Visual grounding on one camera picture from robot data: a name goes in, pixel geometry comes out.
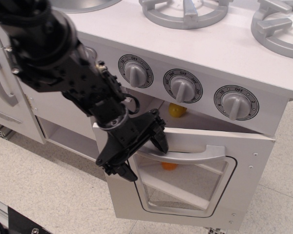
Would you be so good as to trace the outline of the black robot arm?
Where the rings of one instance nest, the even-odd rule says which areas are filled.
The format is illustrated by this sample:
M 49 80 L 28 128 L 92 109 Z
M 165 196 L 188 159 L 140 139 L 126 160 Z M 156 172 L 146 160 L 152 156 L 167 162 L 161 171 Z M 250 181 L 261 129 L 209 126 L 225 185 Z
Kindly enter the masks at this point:
M 140 116 L 124 105 L 127 94 L 96 52 L 78 39 L 73 22 L 47 0 L 0 0 L 0 26 L 9 37 L 12 68 L 37 92 L 61 92 L 107 132 L 96 164 L 128 181 L 137 176 L 127 160 L 150 141 L 167 153 L 165 122 L 153 109 Z

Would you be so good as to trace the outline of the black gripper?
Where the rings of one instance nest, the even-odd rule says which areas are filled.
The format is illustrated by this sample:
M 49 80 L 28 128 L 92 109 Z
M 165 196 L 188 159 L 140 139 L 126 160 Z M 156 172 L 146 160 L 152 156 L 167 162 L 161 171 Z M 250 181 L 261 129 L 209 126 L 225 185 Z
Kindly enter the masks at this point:
M 106 131 L 107 142 L 96 159 L 96 165 L 102 167 L 107 175 L 118 174 L 129 182 L 137 181 L 138 177 L 126 161 L 149 140 L 166 154 L 165 124 L 158 109 L 138 117 L 126 117 L 124 123 Z

